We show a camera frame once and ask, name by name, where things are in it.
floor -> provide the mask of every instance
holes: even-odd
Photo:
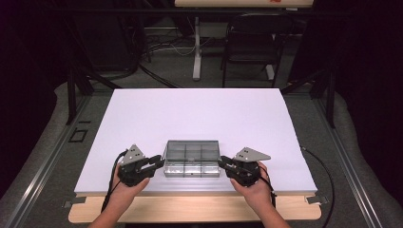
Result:
[[[193,43],[183,41],[175,47],[167,46],[152,52],[151,63],[144,58],[142,66],[181,87],[221,87],[222,42],[203,39],[201,79],[192,80]],[[277,87],[287,86],[287,75],[297,51],[298,36],[291,37],[284,50]],[[264,77],[265,72],[253,67],[235,67],[229,70],[234,77],[242,74]],[[105,74],[122,87],[165,87],[138,69],[128,77]],[[78,116],[71,125],[67,121],[67,85],[55,90],[58,104],[41,139],[6,195],[0,200],[1,227],[87,227],[68,221],[68,203],[74,198],[74,186],[86,161],[86,155],[103,118],[112,91],[96,81],[91,82],[95,92],[91,97],[78,95]],[[234,82],[229,86],[248,85]],[[289,108],[299,142],[312,151],[330,170],[335,183],[335,196],[325,168],[310,154],[304,157],[311,169],[320,196],[335,204],[321,206],[322,218],[312,221],[290,220],[293,227],[322,227],[330,218],[328,227],[398,227],[403,221],[401,208],[383,190],[371,168],[360,156],[355,130],[341,97],[336,96],[335,122],[332,129],[323,118],[323,102],[311,100],[305,85],[284,100]],[[75,139],[76,131],[86,132]],[[182,224],[183,227],[224,227],[252,224]],[[175,224],[134,224],[134,227],[177,227]]]

chair leg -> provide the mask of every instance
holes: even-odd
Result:
[[[222,61],[222,87],[225,87],[226,61]]]
[[[275,75],[273,76],[272,88],[274,88],[276,85],[276,79],[277,79],[277,75],[278,75],[278,66],[279,66],[279,64],[276,64]]]

forearm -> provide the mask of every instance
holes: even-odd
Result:
[[[113,228],[121,217],[122,213],[118,213],[114,210],[107,210],[106,208],[103,213],[99,217],[97,217],[89,226],[96,228]]]
[[[254,208],[254,211],[259,216],[265,228],[290,227],[284,218],[282,218],[282,216],[278,213],[276,208],[269,203],[264,204],[259,208]]]

fingers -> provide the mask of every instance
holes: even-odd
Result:
[[[231,183],[232,183],[232,186],[234,186],[234,189],[237,191],[237,192],[239,192],[239,193],[241,193],[241,194],[243,194],[243,186],[242,185],[240,185],[235,179],[230,179],[230,181],[231,181]]]
[[[267,167],[264,165],[262,162],[258,161],[258,166],[260,169],[260,175],[265,178],[266,180],[269,180],[269,174],[267,173]]]

black cable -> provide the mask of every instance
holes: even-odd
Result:
[[[139,65],[139,68],[144,71],[144,73],[148,74],[149,76],[151,76],[151,78],[153,78],[155,81],[166,85],[169,88],[178,88],[181,87],[180,85],[176,85],[160,76],[158,76],[157,74],[151,72],[150,70],[148,70],[147,68],[145,68],[143,65]]]
[[[259,177],[261,180],[263,180],[269,186],[269,188],[270,188],[270,197],[272,199],[272,204],[276,208],[276,197],[277,197],[277,195],[275,193],[275,189],[272,186],[272,183],[270,182],[269,174],[267,173],[267,171],[263,167],[259,166],[259,168],[264,171],[264,173],[266,174],[267,178],[269,179],[269,180],[266,180],[263,177]]]
[[[109,199],[110,199],[110,195],[112,195],[113,191],[115,190],[115,188],[118,186],[118,184],[120,183],[120,181],[112,188],[113,185],[113,179],[115,178],[115,169],[116,169],[116,165],[118,164],[118,161],[121,157],[123,157],[125,154],[127,153],[127,150],[125,152],[122,152],[119,154],[118,158],[116,158],[115,162],[113,163],[113,168],[112,168],[112,175],[110,177],[110,181],[109,181],[109,187],[107,188],[107,193],[104,199],[104,203],[102,204],[102,208],[101,208],[101,212],[103,212],[107,206],[107,204],[109,203]]]
[[[312,157],[314,157],[322,165],[322,167],[326,170],[326,173],[327,173],[327,175],[329,177],[329,181],[330,181],[330,184],[332,186],[332,205],[330,206],[329,214],[328,214],[328,216],[327,216],[327,218],[325,220],[325,223],[322,226],[322,227],[326,227],[328,225],[328,223],[329,223],[330,217],[331,217],[331,215],[333,213],[333,210],[334,210],[334,207],[335,207],[335,184],[333,182],[332,175],[330,174],[330,170],[328,169],[328,167],[326,167],[325,163],[318,156],[316,156],[314,153],[312,153],[307,148],[305,148],[305,147],[303,147],[301,145],[299,147],[302,149],[302,151],[307,152]]]

